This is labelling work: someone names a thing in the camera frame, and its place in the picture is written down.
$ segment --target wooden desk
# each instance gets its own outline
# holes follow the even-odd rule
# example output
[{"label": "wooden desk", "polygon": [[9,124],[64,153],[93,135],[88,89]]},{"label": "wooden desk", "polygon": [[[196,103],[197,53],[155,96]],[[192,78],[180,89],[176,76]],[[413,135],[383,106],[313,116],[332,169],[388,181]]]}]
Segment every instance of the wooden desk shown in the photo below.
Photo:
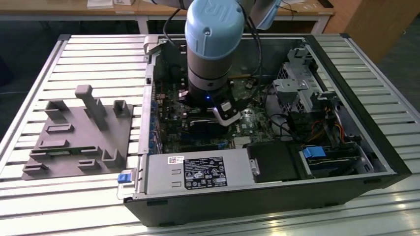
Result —
[{"label": "wooden desk", "polygon": [[115,5],[113,8],[89,10],[87,0],[0,0],[1,15],[132,15],[140,5]]},{"label": "wooden desk", "polygon": [[[293,4],[292,12],[279,8],[275,21],[312,21],[312,33],[324,31],[329,17],[335,14],[332,8],[324,8],[317,0]],[[109,9],[89,10],[87,0],[0,0],[0,20],[5,21],[100,21],[133,20],[137,21],[141,34],[148,34],[147,22],[167,20],[175,8],[155,5],[136,0],[133,5],[115,5]],[[173,20],[185,20],[181,11]]]},{"label": "wooden desk", "polygon": [[[291,5],[291,12],[287,9],[279,8],[277,16],[275,21],[313,21],[315,25],[312,33],[323,33],[329,17],[335,14],[333,8],[324,8],[317,0],[307,0],[305,3]],[[167,20],[169,15],[175,12],[175,8],[156,5],[148,2],[140,2],[137,15],[140,18],[139,28],[143,34],[148,34],[147,22],[152,20]],[[185,20],[187,11],[180,11],[175,16],[173,20]]]},{"label": "wooden desk", "polygon": [[133,5],[89,10],[87,0],[0,0],[5,21],[136,21],[140,0]]},{"label": "wooden desk", "polygon": [[420,12],[419,0],[329,0],[336,15],[325,33],[349,34],[375,63],[385,57]]}]

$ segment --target metal bracket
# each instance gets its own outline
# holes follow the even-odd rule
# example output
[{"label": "metal bracket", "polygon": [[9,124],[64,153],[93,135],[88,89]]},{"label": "metal bracket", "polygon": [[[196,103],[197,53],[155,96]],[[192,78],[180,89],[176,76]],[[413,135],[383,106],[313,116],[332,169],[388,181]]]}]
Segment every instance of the metal bracket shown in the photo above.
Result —
[{"label": "metal bracket", "polygon": [[156,50],[153,50],[160,44],[159,41],[159,35],[148,35],[144,37],[144,43],[143,43],[143,49],[144,54],[151,55],[155,53]]}]

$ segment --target metal slatted surface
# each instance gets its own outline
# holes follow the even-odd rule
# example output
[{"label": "metal slatted surface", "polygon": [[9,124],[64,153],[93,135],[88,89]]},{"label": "metal slatted surface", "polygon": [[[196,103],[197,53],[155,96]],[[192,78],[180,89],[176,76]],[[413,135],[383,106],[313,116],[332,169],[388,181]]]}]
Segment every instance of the metal slatted surface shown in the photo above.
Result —
[{"label": "metal slatted surface", "polygon": [[[337,35],[317,38],[363,104],[412,172],[412,177],[368,192],[343,206],[200,222],[176,227],[147,228],[116,196],[117,174],[20,180],[23,164],[37,140],[47,116],[47,101],[63,98],[68,106],[75,85],[92,82],[104,104],[125,99],[136,106],[128,166],[136,164],[141,121],[144,64],[137,35],[72,36],[48,75],[21,124],[21,134],[0,173],[0,235],[411,235],[420,228],[420,126],[395,91],[377,78],[359,53]],[[99,65],[95,70],[87,64]]]}]

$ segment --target table leg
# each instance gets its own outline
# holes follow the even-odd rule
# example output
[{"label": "table leg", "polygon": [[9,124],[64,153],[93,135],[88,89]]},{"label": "table leg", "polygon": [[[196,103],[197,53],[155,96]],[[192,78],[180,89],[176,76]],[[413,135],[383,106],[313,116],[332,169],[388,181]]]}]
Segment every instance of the table leg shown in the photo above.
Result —
[{"label": "table leg", "polygon": [[327,27],[327,23],[331,16],[319,16],[319,20],[316,21],[312,32],[313,34],[321,34],[324,32],[324,29]]},{"label": "table leg", "polygon": [[147,26],[148,16],[136,16],[140,34],[149,34],[149,28]]}]

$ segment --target black cable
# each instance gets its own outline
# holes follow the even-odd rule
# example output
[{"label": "black cable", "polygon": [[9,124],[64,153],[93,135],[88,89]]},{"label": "black cable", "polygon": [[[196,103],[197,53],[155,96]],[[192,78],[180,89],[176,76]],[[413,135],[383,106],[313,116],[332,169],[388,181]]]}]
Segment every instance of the black cable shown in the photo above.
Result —
[{"label": "black cable", "polygon": [[252,26],[252,29],[253,29],[253,32],[255,32],[255,35],[256,35],[256,43],[257,43],[257,50],[259,50],[259,64],[257,64],[257,68],[259,68],[259,80],[257,80],[257,84],[256,84],[256,88],[253,90],[253,93],[251,94],[249,98],[248,98],[248,103],[252,101],[252,99],[255,98],[256,94],[257,94],[257,91],[260,89],[260,86],[261,86],[261,78],[263,78],[263,50],[261,50],[261,40],[260,40],[260,36],[257,34],[257,29],[255,27],[255,23],[253,23],[253,20],[251,17],[248,17],[248,20],[249,20],[249,24]]},{"label": "black cable", "polygon": [[252,18],[247,15],[247,12],[245,12],[245,9],[244,7],[239,4],[239,6],[241,7],[243,9],[243,14],[244,14],[244,20],[245,20],[245,23],[247,23],[247,26],[248,28],[251,29],[251,35],[256,41],[256,46],[257,46],[257,53],[259,53],[259,62],[257,62],[257,68],[255,70],[255,72],[259,70],[259,80],[257,80],[257,85],[256,85],[256,88],[249,96],[248,99],[245,99],[247,103],[251,103],[252,102],[252,99],[255,98],[256,94],[257,94],[257,91],[259,91],[259,88],[260,88],[260,85],[261,85],[261,77],[263,77],[263,51],[261,51],[261,41],[260,41],[260,37],[259,37],[259,34],[257,34],[257,29],[256,29],[256,26],[255,26],[255,23],[253,23],[253,20]]},{"label": "black cable", "polygon": [[179,13],[180,10],[181,10],[181,9],[177,9],[177,10],[172,13],[172,15],[169,16],[169,18],[168,18],[168,20],[167,20],[167,22],[165,22],[165,24],[164,24],[164,29],[163,29],[163,32],[164,32],[164,35],[165,35],[165,37],[167,37],[167,40],[168,40],[169,44],[171,44],[172,46],[175,46],[176,48],[179,48],[179,47],[177,47],[177,45],[173,43],[172,39],[169,38],[169,36],[168,36],[168,34],[167,34],[167,28],[168,28],[168,23],[169,23],[169,21],[172,20],[172,18],[175,17],[175,15]]},{"label": "black cable", "polygon": [[283,9],[285,9],[285,10],[289,10],[289,11],[292,12],[292,21],[293,21],[295,12],[297,12],[297,11],[295,11],[295,10],[292,9],[292,5],[291,5],[288,2],[285,2],[285,1],[283,1],[283,0],[281,0],[281,2],[284,2],[287,5],[289,5],[289,9],[287,9],[285,7],[281,7],[281,6],[280,6],[280,8],[283,8]]}]

